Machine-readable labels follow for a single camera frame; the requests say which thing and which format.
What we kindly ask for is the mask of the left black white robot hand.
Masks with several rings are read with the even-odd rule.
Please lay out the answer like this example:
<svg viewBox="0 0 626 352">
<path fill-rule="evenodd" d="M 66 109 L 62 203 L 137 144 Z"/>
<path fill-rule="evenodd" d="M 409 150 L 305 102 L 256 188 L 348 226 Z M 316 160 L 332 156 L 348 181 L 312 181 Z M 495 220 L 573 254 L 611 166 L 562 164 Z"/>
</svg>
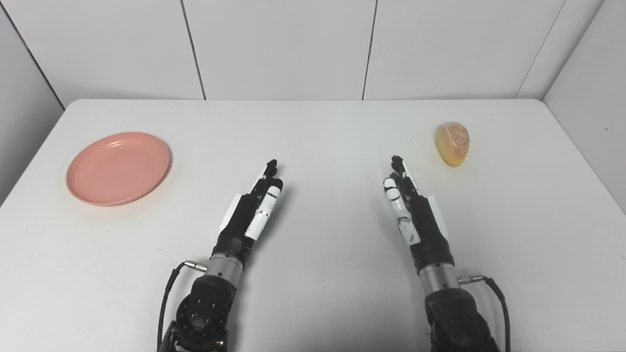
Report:
<svg viewBox="0 0 626 352">
<path fill-rule="evenodd" d="M 276 159 L 270 160 L 249 193 L 235 194 L 222 219 L 212 255 L 224 254 L 237 259 L 243 268 L 246 266 L 284 187 L 276 176 L 277 164 Z"/>
</svg>

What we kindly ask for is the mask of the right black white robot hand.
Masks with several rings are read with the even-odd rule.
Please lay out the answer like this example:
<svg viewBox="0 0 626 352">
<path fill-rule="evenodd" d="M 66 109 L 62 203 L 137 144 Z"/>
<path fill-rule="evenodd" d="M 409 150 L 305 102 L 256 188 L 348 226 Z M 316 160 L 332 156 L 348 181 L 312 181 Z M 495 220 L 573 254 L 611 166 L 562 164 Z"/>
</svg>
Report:
<svg viewBox="0 0 626 352">
<path fill-rule="evenodd" d="M 404 158 L 392 156 L 391 168 L 393 171 L 383 180 L 383 189 L 398 230 L 409 246 L 416 272 L 422 275 L 430 267 L 454 265 L 434 203 L 420 193 Z"/>
</svg>

